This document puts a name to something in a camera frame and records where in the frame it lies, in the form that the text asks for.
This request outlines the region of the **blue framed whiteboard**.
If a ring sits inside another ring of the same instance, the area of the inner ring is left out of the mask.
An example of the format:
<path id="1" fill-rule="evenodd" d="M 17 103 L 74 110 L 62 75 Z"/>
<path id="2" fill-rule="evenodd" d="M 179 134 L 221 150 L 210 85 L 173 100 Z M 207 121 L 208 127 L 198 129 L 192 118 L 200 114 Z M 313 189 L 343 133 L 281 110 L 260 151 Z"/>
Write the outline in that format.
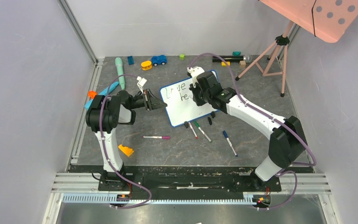
<path id="1" fill-rule="evenodd" d="M 160 88 L 160 95 L 163 102 L 167 104 L 166 113 L 173 127 L 217 111 L 210 104 L 196 105 L 193 101 L 193 93 L 189 89 L 192 83 L 193 81 L 189 77 Z"/>

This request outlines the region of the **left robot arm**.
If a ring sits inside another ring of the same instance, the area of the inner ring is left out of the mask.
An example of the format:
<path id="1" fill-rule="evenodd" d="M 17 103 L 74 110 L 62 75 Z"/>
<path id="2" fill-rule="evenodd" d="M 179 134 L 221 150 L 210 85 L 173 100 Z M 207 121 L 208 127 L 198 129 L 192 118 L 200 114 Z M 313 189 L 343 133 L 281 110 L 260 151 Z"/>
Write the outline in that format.
<path id="1" fill-rule="evenodd" d="M 150 89 L 139 91 L 135 96 L 122 90 L 111 97 L 94 97 L 85 120 L 97 137 L 103 156 L 103 172 L 98 187 L 100 191 L 123 190 L 128 186 L 116 138 L 117 126 L 133 125 L 136 120 L 135 109 L 145 108 L 151 111 L 165 107 L 167 103 L 154 96 Z"/>

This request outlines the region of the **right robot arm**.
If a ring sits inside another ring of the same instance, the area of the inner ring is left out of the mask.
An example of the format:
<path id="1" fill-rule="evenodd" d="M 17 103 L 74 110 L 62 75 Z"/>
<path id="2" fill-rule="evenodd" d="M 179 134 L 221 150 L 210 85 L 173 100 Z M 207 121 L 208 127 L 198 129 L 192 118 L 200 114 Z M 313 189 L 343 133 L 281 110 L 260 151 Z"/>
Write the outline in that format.
<path id="1" fill-rule="evenodd" d="M 208 104 L 239 118 L 269 140 L 267 157 L 251 173 L 250 183 L 255 190 L 265 189 L 274 175 L 292 165 L 305 151 L 306 139 L 298 118 L 275 115 L 246 100 L 235 89 L 222 88 L 212 71 L 196 67 L 187 74 L 192 79 L 190 90 L 197 106 Z"/>

